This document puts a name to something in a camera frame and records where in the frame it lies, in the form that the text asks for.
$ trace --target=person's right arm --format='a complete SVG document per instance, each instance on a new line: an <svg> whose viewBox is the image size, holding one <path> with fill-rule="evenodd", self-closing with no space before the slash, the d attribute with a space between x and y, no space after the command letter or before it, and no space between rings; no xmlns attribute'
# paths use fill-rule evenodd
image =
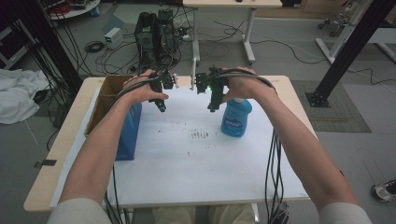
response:
<svg viewBox="0 0 396 224"><path fill-rule="evenodd" d="M250 77L230 77L229 87L223 102L234 97L254 99L265 111L282 142L292 169L319 212L330 203L359 205L347 180L327 151L282 103L274 89Z"/></svg>

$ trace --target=towel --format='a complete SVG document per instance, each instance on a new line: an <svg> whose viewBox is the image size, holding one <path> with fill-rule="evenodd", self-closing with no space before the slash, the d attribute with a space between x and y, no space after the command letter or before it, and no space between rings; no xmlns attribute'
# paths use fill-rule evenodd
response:
<svg viewBox="0 0 396 224"><path fill-rule="evenodd" d="M39 108L33 98L49 82L42 71L0 69L0 123L13 124L31 117Z"/></svg>

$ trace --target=person's left arm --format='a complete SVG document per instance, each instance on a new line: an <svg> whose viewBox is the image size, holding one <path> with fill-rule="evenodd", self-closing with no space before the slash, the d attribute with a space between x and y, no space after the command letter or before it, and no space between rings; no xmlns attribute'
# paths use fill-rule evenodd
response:
<svg viewBox="0 0 396 224"><path fill-rule="evenodd" d="M127 85L144 80L151 73L153 71L148 70L140 78L136 78ZM168 96L152 91L147 84L121 96L110 108L87 137L78 153L66 178L59 203L75 198L87 198L102 204L116 158L125 116L133 104L155 98L165 100Z"/></svg>

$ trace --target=blue bottle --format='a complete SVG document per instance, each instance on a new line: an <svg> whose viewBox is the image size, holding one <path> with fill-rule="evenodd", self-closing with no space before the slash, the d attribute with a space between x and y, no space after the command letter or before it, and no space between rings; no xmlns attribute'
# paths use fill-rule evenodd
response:
<svg viewBox="0 0 396 224"><path fill-rule="evenodd" d="M227 102L221 130L232 137L244 135L248 126L248 114L251 112L251 104L248 100L234 98Z"/></svg>
<svg viewBox="0 0 396 224"><path fill-rule="evenodd" d="M136 147L141 114L142 104L132 105L126 114L122 125L116 161L131 161L134 159L134 148Z"/></svg>

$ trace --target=hand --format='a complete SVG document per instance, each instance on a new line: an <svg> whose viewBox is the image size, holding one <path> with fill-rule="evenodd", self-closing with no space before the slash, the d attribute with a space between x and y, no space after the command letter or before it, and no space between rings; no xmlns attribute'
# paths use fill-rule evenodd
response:
<svg viewBox="0 0 396 224"><path fill-rule="evenodd" d="M238 66L236 68L256 74L254 70L246 67ZM229 77L228 82L230 90L224 95L223 103L233 98L257 100L258 96L265 94L264 91L275 93L274 89L263 84L255 77Z"/></svg>
<svg viewBox="0 0 396 224"><path fill-rule="evenodd" d="M133 76L130 79L126 80L123 83L123 88L127 88L129 86L134 85L137 82L143 81L143 80L147 80L149 78L149 76L151 74L153 74L155 71L149 69L147 70L145 73L143 73L142 75L138 76ZM169 98L169 96L163 92L156 92L153 91L151 89L151 87L149 86L149 84L146 84L142 87L139 87L133 91L130 91L128 93L126 93L125 95L123 95L121 98L128 98L130 100L133 101L133 103L140 103L140 102L144 102L147 100L151 100L151 99L162 99L162 100L166 100Z"/></svg>

